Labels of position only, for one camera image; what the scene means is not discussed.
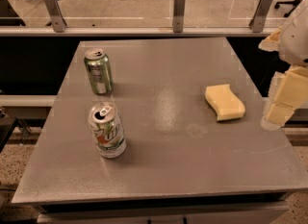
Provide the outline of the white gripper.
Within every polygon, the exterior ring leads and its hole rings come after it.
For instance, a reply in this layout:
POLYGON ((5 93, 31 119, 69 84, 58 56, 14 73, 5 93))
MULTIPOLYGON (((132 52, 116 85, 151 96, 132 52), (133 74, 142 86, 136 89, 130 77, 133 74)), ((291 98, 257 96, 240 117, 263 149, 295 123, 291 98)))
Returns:
POLYGON ((308 0, 302 0, 283 26, 262 39, 258 47, 278 51, 282 61, 293 64, 284 73, 274 73, 263 110, 261 126, 278 130, 308 100, 308 68, 302 67, 308 66, 308 0))

